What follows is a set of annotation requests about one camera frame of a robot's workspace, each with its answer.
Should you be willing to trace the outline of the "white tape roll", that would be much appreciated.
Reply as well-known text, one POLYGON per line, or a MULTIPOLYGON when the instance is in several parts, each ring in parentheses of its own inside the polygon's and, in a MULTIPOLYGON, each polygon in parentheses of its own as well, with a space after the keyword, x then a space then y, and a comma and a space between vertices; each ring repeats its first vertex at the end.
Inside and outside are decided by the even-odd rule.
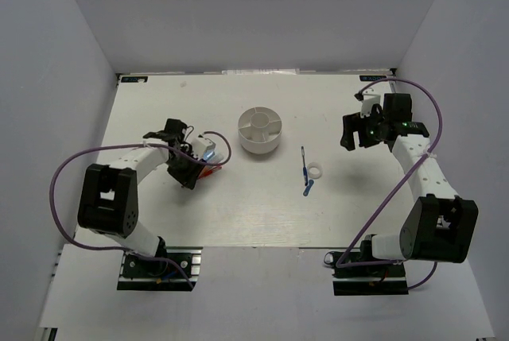
POLYGON ((310 162, 307 165, 308 176, 311 179, 319 179, 323 175, 322 166, 318 162, 310 162))

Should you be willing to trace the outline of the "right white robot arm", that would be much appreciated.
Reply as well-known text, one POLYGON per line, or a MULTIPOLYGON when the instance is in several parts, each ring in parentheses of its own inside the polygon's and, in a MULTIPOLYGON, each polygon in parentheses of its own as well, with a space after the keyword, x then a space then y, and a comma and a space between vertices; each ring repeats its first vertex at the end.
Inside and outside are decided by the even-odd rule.
POLYGON ((344 116, 341 146, 352 151, 386 144, 402 167, 414 198, 399 230, 367 236, 371 248, 359 256, 360 269, 375 277, 387 268, 388 260, 462 263, 479 209, 474 201, 460 197, 432 157, 428 130, 412 119, 410 95, 369 91, 356 98, 362 107, 344 116))

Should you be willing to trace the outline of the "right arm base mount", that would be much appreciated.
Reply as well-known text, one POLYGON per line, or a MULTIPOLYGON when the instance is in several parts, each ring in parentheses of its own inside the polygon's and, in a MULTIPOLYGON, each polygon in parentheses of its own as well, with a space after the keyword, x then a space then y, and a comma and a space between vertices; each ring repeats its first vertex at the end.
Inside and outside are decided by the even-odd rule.
POLYGON ((329 251, 324 266, 332 269, 334 296, 403 296, 409 293, 406 271, 402 264, 336 267, 343 254, 329 251))

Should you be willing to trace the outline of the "orange highlighter marker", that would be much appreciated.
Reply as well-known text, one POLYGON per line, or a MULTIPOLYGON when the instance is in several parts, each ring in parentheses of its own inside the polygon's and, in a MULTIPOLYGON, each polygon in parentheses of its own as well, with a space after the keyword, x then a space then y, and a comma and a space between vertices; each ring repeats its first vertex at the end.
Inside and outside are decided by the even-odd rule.
POLYGON ((205 167, 203 168, 203 170, 201 171, 201 173, 206 173, 206 172, 209 172, 209 171, 211 171, 211 170, 221 169, 221 168, 222 168, 222 166, 217 166, 217 165, 216 165, 216 166, 210 166, 210 165, 209 165, 209 166, 205 166, 205 167))

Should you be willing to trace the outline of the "red ballpoint pen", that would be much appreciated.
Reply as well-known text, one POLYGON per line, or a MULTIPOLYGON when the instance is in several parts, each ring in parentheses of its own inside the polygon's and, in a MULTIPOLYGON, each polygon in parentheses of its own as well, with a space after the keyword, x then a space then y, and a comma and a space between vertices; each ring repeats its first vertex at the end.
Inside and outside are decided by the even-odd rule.
POLYGON ((215 172, 218 172, 222 169, 222 167, 215 167, 215 168, 212 168, 212 169, 208 169, 204 172, 202 172, 199 176, 198 176, 198 179, 203 179, 205 177, 208 177, 208 176, 211 176, 212 174, 214 174, 215 172))

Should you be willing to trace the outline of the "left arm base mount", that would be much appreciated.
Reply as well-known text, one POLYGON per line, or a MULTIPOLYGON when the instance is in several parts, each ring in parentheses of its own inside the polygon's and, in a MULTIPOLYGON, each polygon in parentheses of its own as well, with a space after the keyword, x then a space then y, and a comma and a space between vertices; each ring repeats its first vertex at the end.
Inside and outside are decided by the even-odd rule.
POLYGON ((190 284, 173 264, 149 262, 125 254, 117 290, 140 292, 191 292, 198 281, 202 249, 168 248, 167 256, 179 265, 190 284))

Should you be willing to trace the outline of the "blue highlighter marker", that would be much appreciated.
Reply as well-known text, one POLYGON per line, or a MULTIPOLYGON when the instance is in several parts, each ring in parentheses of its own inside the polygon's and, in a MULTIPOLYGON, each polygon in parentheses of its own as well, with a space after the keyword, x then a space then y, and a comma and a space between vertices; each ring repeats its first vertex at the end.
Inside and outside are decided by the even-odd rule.
POLYGON ((202 160, 206 161, 207 163, 216 163, 219 162, 221 159, 222 159, 221 152, 216 151, 207 152, 202 158, 202 160))

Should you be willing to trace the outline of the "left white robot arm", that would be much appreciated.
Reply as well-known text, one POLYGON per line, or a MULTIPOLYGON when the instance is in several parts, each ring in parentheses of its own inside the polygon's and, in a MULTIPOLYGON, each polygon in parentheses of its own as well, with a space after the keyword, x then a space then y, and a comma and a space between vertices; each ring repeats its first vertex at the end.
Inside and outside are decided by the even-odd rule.
POLYGON ((77 215, 79 226, 142 254, 140 265, 152 277, 167 270, 168 257, 165 241, 140 222, 138 185, 165 165, 182 187, 195 187, 216 144, 201 135, 188 142, 185 135, 186 125, 170 118, 163 130, 143 136, 149 145, 132 149, 108 165, 90 165, 84 176, 77 215))

